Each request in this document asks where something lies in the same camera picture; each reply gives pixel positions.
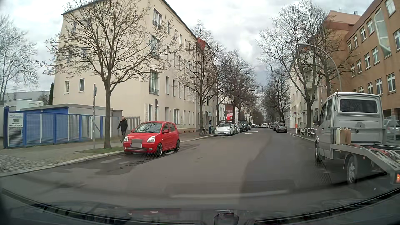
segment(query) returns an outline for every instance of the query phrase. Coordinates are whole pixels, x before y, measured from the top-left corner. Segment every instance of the road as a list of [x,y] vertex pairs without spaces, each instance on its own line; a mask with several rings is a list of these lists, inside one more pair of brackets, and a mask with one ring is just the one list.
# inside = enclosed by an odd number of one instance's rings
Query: road
[[118,155],[0,179],[41,202],[97,201],[127,207],[212,207],[302,213],[386,192],[382,179],[349,187],[334,161],[316,163],[314,144],[252,129],[181,144],[162,157]]

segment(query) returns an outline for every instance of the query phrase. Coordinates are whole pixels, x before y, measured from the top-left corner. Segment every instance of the man in black jacket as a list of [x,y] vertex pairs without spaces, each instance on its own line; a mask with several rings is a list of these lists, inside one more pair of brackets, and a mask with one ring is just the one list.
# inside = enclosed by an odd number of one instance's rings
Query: man in black jacket
[[120,123],[118,124],[117,131],[121,128],[122,140],[125,138],[126,129],[128,129],[128,122],[125,117],[122,117]]

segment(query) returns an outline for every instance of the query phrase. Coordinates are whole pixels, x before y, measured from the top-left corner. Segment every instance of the lamp post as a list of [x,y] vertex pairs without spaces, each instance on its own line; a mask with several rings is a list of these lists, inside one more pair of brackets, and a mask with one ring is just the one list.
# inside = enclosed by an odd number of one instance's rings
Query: lamp post
[[315,46],[315,45],[307,44],[307,43],[296,43],[296,45],[307,45],[307,46],[311,46],[311,47],[317,48],[317,49],[321,50],[323,53],[325,53],[325,54],[332,60],[333,65],[335,65],[336,72],[337,72],[337,74],[338,74],[338,79],[339,79],[340,91],[342,91],[342,82],[341,82],[341,80],[340,80],[339,68],[338,68],[338,66],[336,65],[335,61],[333,61],[332,57],[331,57],[327,52],[325,52],[323,49],[321,49],[321,48],[319,48],[319,47],[317,47],[317,46]]

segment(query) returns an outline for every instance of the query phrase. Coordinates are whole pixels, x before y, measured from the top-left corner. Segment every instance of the white car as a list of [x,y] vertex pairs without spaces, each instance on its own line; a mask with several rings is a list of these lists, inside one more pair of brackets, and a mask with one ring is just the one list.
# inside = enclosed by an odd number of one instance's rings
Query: white car
[[235,125],[232,123],[220,123],[217,128],[215,128],[214,136],[227,135],[232,136],[235,135]]

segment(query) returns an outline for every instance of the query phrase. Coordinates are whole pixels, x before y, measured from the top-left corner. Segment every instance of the red hatchback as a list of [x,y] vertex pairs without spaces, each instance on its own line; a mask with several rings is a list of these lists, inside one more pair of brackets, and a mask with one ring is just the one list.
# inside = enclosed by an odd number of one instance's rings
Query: red hatchback
[[164,121],[152,121],[139,124],[132,133],[125,136],[125,154],[156,153],[179,150],[179,132],[175,124]]

